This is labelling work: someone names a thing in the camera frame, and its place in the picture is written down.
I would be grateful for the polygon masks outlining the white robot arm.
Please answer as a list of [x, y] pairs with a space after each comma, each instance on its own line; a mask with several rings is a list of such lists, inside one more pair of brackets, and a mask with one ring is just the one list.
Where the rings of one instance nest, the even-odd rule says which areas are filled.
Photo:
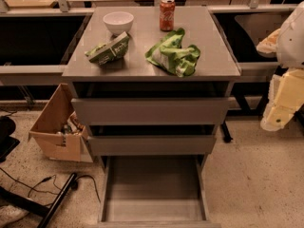
[[283, 129], [296, 111], [304, 105], [304, 2], [301, 2], [282, 26], [258, 43], [256, 50], [276, 53], [287, 71], [273, 75], [269, 86], [269, 102], [260, 126], [267, 131]]

